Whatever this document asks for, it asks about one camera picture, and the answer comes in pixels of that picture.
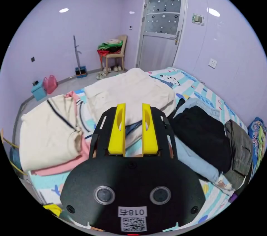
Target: door handle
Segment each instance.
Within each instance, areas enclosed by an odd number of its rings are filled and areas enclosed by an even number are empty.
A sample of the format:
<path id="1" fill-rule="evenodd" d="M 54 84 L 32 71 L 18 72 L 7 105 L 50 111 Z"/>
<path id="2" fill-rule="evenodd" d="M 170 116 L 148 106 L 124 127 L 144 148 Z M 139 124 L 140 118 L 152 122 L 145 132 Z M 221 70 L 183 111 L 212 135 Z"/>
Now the door handle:
<path id="1" fill-rule="evenodd" d="M 180 34 L 180 31 L 177 32 L 176 37 L 171 37 L 171 39 L 174 39 L 175 45 L 177 45 L 179 34 Z"/>

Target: door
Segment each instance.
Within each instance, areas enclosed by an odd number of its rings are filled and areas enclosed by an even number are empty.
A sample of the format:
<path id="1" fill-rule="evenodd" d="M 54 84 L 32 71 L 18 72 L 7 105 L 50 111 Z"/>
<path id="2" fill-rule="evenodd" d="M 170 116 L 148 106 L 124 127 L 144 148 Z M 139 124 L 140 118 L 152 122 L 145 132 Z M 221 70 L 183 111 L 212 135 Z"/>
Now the door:
<path id="1" fill-rule="evenodd" d="M 186 0 L 145 0 L 136 67 L 143 71 L 173 65 Z"/>

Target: tile floor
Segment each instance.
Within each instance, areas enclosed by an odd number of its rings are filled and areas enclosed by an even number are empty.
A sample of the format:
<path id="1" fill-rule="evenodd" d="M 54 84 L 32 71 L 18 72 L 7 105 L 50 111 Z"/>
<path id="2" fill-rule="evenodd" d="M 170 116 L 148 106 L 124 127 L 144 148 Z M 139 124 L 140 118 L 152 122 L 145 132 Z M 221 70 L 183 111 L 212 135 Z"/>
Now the tile floor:
<path id="1" fill-rule="evenodd" d="M 123 71 L 121 72 L 114 72 L 111 71 L 108 76 L 106 77 L 112 77 L 117 75 L 118 73 L 123 73 Z M 87 77 L 84 78 L 73 78 L 70 79 L 62 84 L 59 84 L 58 87 L 56 88 L 56 90 L 52 93 L 47 95 L 45 98 L 43 98 L 40 101 L 36 101 L 36 99 L 32 99 L 30 100 L 27 104 L 25 104 L 22 108 L 22 111 L 20 112 L 20 116 L 19 116 L 19 120 L 18 120 L 18 124 L 16 127 L 16 137 L 15 137 L 15 144 L 19 145 L 19 135 L 20 135 L 20 127 L 21 127 L 21 116 L 23 114 L 28 113 L 29 111 L 31 111 L 33 108 L 35 108 L 37 105 L 39 105 L 40 103 L 44 102 L 45 100 L 47 100 L 47 98 L 50 97 L 54 97 L 60 94 L 66 94 L 70 91 L 75 91 L 81 88 L 84 88 L 86 86 L 89 86 L 93 83 L 95 83 L 96 81 L 99 81 L 96 79 L 97 77 L 97 73 L 92 73 L 92 74 L 88 74 Z"/>

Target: purple wall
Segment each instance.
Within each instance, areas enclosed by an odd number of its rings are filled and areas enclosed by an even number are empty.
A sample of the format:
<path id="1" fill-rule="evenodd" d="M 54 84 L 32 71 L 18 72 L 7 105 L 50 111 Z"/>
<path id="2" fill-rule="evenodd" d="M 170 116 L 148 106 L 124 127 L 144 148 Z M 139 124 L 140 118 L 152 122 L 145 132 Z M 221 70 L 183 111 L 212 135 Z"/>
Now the purple wall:
<path id="1" fill-rule="evenodd" d="M 123 1 L 122 33 L 128 34 L 125 67 L 130 69 L 136 62 L 144 0 Z M 192 23 L 193 13 L 207 18 L 204 27 Z M 216 69 L 208 66 L 210 58 L 217 60 Z M 256 116 L 267 124 L 267 59 L 255 32 L 228 0 L 188 0 L 174 67 L 204 81 L 246 125 Z"/>
<path id="2" fill-rule="evenodd" d="M 7 66 L 7 60 L 4 59 L 1 70 L 0 70 L 0 91 L 2 94 L 1 99 L 1 110 L 0 110 L 0 130 L 4 129 L 4 137 L 7 140 L 12 141 L 12 134 L 15 119 L 18 110 L 21 105 L 21 101 L 18 100 L 17 94 L 15 93 L 12 83 L 11 74 Z M 8 153 L 10 146 L 4 144 L 5 150 Z"/>
<path id="3" fill-rule="evenodd" d="M 60 9 L 69 8 L 65 13 Z M 73 35 L 81 65 L 100 68 L 97 46 L 120 34 L 122 0 L 43 0 L 27 16 L 5 56 L 12 65 L 20 103 L 29 98 L 32 82 L 54 74 L 62 80 L 77 66 Z"/>

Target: qr code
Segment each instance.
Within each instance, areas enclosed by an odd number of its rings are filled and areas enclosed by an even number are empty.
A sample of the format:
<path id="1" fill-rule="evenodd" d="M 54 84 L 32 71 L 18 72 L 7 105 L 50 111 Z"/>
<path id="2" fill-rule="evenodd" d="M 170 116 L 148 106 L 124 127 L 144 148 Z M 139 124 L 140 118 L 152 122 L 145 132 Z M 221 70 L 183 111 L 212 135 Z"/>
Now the qr code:
<path id="1" fill-rule="evenodd" d="M 140 218 L 121 218 L 121 229 L 125 232 L 147 231 L 145 217 Z"/>

